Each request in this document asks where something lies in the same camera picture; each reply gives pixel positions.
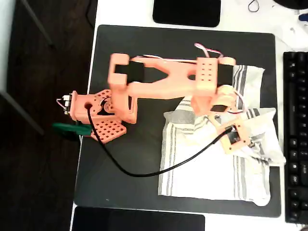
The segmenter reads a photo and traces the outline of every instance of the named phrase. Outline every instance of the striped cloth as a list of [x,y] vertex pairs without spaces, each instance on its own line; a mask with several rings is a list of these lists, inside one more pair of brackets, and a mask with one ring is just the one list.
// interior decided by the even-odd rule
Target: striped cloth
[[[159,195],[244,200],[258,206],[270,201],[269,167],[283,165],[285,158],[272,121],[275,109],[258,109],[263,72],[262,68],[246,65],[233,69],[233,86],[251,108],[241,117],[250,128],[255,145],[226,155],[217,142],[189,163],[160,175]],[[194,155],[216,136],[216,129],[206,116],[195,116],[190,100],[191,97],[185,97],[175,111],[164,113],[161,170]],[[243,105],[237,100],[236,106],[241,109]],[[224,123],[232,116],[235,115],[223,114],[217,120]]]

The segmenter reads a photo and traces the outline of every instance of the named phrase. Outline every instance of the black keyboard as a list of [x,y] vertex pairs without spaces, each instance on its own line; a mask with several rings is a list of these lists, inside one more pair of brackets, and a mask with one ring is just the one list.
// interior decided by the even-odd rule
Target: black keyboard
[[308,224],[308,52],[283,54],[285,220]]

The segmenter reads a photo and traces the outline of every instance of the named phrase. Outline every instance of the connector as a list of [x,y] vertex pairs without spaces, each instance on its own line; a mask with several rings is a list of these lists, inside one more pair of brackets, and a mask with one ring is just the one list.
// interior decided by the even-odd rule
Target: connector
[[69,111],[71,110],[72,94],[64,95],[62,99],[65,106],[64,114],[68,115]]

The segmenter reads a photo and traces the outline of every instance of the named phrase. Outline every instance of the dark floor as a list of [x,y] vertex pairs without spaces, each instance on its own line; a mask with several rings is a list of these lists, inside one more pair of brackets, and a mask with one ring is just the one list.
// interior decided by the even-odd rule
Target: dark floor
[[[55,99],[87,90],[93,30],[89,0],[28,0],[56,44],[47,46],[17,0],[10,47],[9,93],[44,128],[40,137],[0,100],[1,230],[67,231],[78,162],[78,143],[56,135],[53,122],[71,122]],[[94,22],[97,1],[89,13]]]

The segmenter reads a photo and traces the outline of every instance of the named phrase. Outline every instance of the black cable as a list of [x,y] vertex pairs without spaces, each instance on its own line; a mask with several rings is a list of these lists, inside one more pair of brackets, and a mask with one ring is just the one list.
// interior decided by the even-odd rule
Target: black cable
[[87,9],[86,9],[85,16],[86,16],[86,20],[87,20],[88,24],[89,24],[90,27],[94,30],[94,25],[91,23],[91,21],[90,21],[90,19],[89,19],[89,16],[88,16],[91,5],[92,5],[92,0],[89,0],[88,5],[87,5]]
[[104,151],[106,152],[107,156],[109,156],[109,158],[112,160],[112,162],[115,164],[115,166],[117,166],[117,168],[125,173],[126,175],[129,175],[131,177],[153,177],[153,176],[157,176],[157,175],[160,175],[160,174],[163,174],[165,172],[168,172],[168,171],[171,171],[177,167],[180,167],[184,164],[186,164],[187,162],[195,159],[198,155],[200,155],[202,152],[204,152],[207,148],[209,148],[212,144],[215,144],[217,141],[219,141],[219,139],[221,137],[223,137],[224,135],[230,133],[232,131],[232,127],[230,128],[227,128],[223,133],[219,134],[210,144],[208,144],[206,147],[204,147],[203,149],[201,149],[199,152],[197,152],[197,154],[193,155],[192,157],[172,166],[172,167],[169,167],[169,168],[166,168],[164,170],[161,170],[161,171],[157,171],[157,172],[152,172],[152,173],[147,173],[147,174],[135,174],[135,173],[131,173],[131,172],[128,172],[126,171],[117,161],[116,159],[111,155],[111,153],[107,150],[107,148],[105,147],[105,145],[103,144],[103,142],[101,141],[100,139],[100,136],[97,134],[97,131],[95,129],[95,126],[93,124],[93,121],[92,121],[92,118],[91,118],[91,114],[90,114],[90,108],[91,108],[91,105],[89,105],[89,107],[87,108],[87,111],[88,111],[88,117],[89,117],[89,121],[90,121],[90,124],[91,124],[91,127],[92,127],[92,130],[94,132],[94,135],[95,137],[97,138],[97,141],[98,143],[100,144],[100,146],[104,149]]
[[[250,9],[250,6],[251,6],[251,4],[254,3],[254,2],[256,2],[258,8],[257,8],[256,10],[253,11],[253,10]],[[248,10],[249,10],[249,12],[251,12],[251,13],[258,12],[259,9],[260,9],[260,4],[259,4],[258,0],[252,0],[252,1],[248,4]]]

